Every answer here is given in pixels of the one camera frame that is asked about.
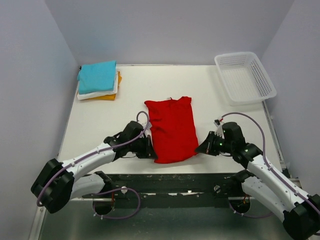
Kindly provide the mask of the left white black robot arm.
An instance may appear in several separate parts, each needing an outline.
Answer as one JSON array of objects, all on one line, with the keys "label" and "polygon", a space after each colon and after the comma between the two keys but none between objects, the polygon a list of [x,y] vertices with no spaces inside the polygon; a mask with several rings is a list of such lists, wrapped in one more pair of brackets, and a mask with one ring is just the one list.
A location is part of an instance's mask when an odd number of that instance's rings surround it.
[{"label": "left white black robot arm", "polygon": [[49,160],[31,186],[38,207],[51,214],[61,210],[71,199],[97,194],[104,198],[110,194],[107,178],[94,170],[133,153],[139,159],[158,158],[152,138],[146,127],[130,121],[123,131],[106,137],[94,149],[62,162]]}]

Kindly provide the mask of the red t shirt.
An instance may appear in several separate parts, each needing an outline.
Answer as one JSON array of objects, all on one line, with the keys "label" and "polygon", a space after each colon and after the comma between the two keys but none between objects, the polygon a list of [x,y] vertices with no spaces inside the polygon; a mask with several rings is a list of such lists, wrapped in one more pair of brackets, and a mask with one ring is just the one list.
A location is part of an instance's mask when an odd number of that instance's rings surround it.
[{"label": "red t shirt", "polygon": [[173,164],[192,158],[199,141],[192,109],[192,98],[162,101],[146,100],[151,137],[157,164]]}]

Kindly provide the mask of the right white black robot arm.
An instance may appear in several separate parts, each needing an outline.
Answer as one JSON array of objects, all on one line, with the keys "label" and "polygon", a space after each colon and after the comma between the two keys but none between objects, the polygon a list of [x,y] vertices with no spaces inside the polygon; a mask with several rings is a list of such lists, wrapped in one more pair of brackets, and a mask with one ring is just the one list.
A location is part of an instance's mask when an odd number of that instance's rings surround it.
[{"label": "right white black robot arm", "polygon": [[294,240],[306,240],[320,233],[320,196],[310,195],[280,172],[255,144],[248,143],[235,122],[222,123],[210,131],[196,153],[229,154],[244,167],[235,174],[230,191],[249,195],[269,209],[282,222]]}]

